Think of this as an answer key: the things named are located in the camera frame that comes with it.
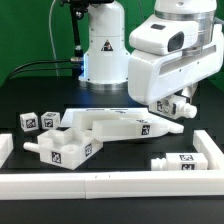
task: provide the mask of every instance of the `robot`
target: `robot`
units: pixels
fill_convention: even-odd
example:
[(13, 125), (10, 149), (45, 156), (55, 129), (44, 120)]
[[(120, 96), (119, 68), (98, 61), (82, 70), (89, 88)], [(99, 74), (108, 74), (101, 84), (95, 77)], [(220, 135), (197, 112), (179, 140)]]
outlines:
[[(126, 87), (130, 53), (124, 41), (124, 9), (114, 0), (62, 0), (70, 4), (75, 42), (74, 62), (83, 58), (79, 84), (95, 90)], [(83, 55), (77, 20), (89, 15), (89, 49)]]
[(128, 92), (149, 111), (193, 118), (197, 82), (223, 63), (223, 33), (215, 0), (157, 0), (155, 13), (130, 35)]

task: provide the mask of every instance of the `black table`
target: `black table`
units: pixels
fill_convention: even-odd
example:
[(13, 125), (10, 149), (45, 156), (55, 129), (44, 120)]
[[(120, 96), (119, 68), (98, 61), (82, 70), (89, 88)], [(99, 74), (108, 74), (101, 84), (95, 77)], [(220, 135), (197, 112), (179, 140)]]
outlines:
[[(0, 134), (12, 133), (14, 150), (0, 170), (4, 173), (59, 173), (150, 170), (150, 159), (166, 152), (194, 152), (194, 130), (206, 130), (222, 149), (224, 143), (224, 93), (208, 80), (199, 83), (193, 104), (194, 119), (178, 119), (184, 133), (161, 138), (108, 142), (102, 150), (75, 171), (44, 164), (39, 155), (23, 149), (36, 142), (37, 130), (24, 133), (19, 115), (47, 111), (63, 113), (67, 108), (144, 107), (127, 90), (99, 92), (78, 87), (70, 77), (23, 77), (0, 88)], [(222, 223), (224, 197), (155, 197), (97, 200), (0, 201), (0, 223)]]

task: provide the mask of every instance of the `white cube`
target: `white cube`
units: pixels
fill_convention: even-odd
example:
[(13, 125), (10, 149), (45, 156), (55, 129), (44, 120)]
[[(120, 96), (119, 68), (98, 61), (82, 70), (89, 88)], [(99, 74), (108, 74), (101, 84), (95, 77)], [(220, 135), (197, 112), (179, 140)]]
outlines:
[(21, 127), (25, 132), (39, 129), (37, 115), (33, 112), (21, 114), (20, 122)]
[(41, 123), (43, 129), (56, 129), (60, 125), (60, 113), (46, 112), (41, 116)]

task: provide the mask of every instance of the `wire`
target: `wire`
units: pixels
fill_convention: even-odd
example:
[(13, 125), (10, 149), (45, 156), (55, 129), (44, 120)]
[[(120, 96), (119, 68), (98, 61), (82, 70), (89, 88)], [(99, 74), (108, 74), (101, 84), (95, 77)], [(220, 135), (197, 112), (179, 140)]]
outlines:
[(8, 80), (14, 76), (13, 74), (18, 74), (22, 71), (26, 71), (26, 70), (22, 70), (24, 68), (27, 68), (27, 67), (30, 67), (30, 66), (33, 66), (33, 65), (40, 65), (40, 64), (55, 64), (55, 63), (71, 63), (71, 60), (70, 59), (63, 59), (63, 60), (51, 60), (51, 61), (34, 61), (34, 62), (30, 62), (30, 63), (27, 63), (27, 64), (24, 64), (24, 65), (21, 65), (19, 67), (17, 67), (16, 69), (14, 69), (12, 72), (10, 72), (6, 78), (5, 78), (5, 81), (3, 82), (3, 85), (5, 83), (8, 82)]
[(138, 0), (138, 7), (139, 7), (139, 11), (140, 11), (140, 14), (141, 14), (141, 17), (142, 17), (142, 22), (144, 22), (145, 18), (144, 18), (144, 13), (143, 13), (143, 9), (142, 9), (142, 1), (141, 0)]
[(35, 69), (25, 69), (25, 70), (20, 70), (20, 71), (16, 71), (13, 73), (10, 73), (7, 78), (5, 79), (3, 86), (15, 75), (20, 74), (20, 73), (24, 73), (24, 72), (34, 72), (34, 71), (55, 71), (57, 70), (70, 70), (74, 67), (67, 67), (67, 68), (35, 68)]
[[(50, 8), (50, 12), (49, 12), (49, 18), (48, 18), (48, 26), (49, 26), (49, 33), (50, 33), (50, 39), (51, 39), (51, 47), (52, 47), (52, 52), (53, 52), (53, 57), (54, 60), (57, 60), (57, 54), (56, 54), (56, 50), (55, 50), (55, 44), (54, 44), (54, 38), (53, 38), (53, 34), (52, 34), (52, 14), (55, 8), (55, 5), (57, 3), (57, 0), (54, 0), (51, 4), (51, 8)], [(55, 68), (56, 68), (56, 75), (59, 76), (59, 72), (58, 72), (58, 64), (55, 63)]]

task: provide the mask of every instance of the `triangle sticker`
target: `triangle sticker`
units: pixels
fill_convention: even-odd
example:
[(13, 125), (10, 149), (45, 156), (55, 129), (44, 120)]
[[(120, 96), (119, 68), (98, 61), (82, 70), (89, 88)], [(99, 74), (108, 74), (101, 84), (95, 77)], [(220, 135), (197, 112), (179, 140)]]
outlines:
[(103, 45), (101, 51), (114, 51), (112, 46), (111, 46), (111, 44), (110, 44), (110, 42), (109, 42), (109, 40), (107, 40), (105, 42), (105, 44)]

